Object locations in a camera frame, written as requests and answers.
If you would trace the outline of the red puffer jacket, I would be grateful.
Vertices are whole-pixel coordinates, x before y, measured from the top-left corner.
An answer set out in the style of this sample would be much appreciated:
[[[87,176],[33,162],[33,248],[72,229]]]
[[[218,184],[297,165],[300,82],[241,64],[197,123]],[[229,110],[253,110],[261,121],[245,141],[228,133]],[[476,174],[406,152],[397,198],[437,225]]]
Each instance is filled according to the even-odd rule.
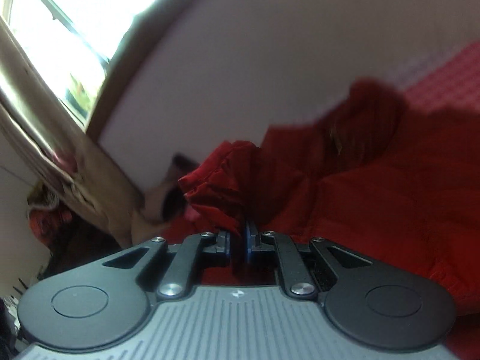
[[[320,236],[441,284],[458,319],[448,348],[479,357],[479,108],[416,106],[373,80],[313,124],[225,142],[180,187],[170,242],[245,221]]]

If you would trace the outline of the brown folded cloth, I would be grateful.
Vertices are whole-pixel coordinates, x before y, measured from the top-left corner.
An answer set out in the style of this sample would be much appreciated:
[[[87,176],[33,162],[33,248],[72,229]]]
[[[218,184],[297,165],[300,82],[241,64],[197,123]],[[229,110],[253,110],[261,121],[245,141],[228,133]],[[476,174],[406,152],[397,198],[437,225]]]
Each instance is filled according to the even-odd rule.
[[[175,154],[159,185],[144,194],[143,206],[133,212],[132,242],[140,244],[161,236],[187,205],[178,180],[193,172],[199,163],[183,154]]]

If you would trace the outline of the dark wooden dresser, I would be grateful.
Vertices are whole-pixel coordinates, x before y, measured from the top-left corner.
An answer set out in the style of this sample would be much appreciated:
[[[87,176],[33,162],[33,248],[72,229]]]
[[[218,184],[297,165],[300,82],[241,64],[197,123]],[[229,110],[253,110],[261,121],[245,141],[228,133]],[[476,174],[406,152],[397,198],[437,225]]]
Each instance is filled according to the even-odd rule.
[[[76,214],[56,228],[48,225],[47,230],[41,232],[41,240],[49,249],[50,257],[38,275],[39,281],[121,250],[113,236]]]

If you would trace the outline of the red patterned object on dresser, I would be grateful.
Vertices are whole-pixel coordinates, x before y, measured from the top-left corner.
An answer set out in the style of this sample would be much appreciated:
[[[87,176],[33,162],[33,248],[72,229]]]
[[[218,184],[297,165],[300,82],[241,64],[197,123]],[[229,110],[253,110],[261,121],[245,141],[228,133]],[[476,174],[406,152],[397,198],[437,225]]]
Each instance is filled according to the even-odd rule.
[[[52,250],[60,228],[72,222],[72,211],[42,181],[32,188],[27,203],[28,225],[33,235]]]

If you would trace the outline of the beige patterned curtain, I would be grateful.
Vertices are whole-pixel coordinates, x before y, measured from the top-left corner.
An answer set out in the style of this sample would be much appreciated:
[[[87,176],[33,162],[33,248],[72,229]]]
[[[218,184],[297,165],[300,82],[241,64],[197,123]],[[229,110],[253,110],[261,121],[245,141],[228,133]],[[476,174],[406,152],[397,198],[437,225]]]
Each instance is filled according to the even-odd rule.
[[[86,136],[1,24],[1,133],[32,171],[87,222],[123,248],[142,194]]]

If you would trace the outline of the pink checked bed sheet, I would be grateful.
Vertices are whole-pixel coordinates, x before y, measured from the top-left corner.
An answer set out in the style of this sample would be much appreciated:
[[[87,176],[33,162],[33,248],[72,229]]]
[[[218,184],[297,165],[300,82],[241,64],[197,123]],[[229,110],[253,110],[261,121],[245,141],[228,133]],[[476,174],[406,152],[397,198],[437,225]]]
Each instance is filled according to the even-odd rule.
[[[479,113],[479,41],[422,55],[388,77],[408,104],[423,113]]]

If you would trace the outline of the wooden window frame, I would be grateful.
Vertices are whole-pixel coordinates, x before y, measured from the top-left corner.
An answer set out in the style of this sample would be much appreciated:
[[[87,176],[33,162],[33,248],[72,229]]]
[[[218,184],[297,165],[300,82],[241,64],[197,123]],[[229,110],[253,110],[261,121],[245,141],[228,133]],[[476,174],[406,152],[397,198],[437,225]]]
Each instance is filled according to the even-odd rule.
[[[1,132],[38,141],[108,116],[196,0],[1,0]]]

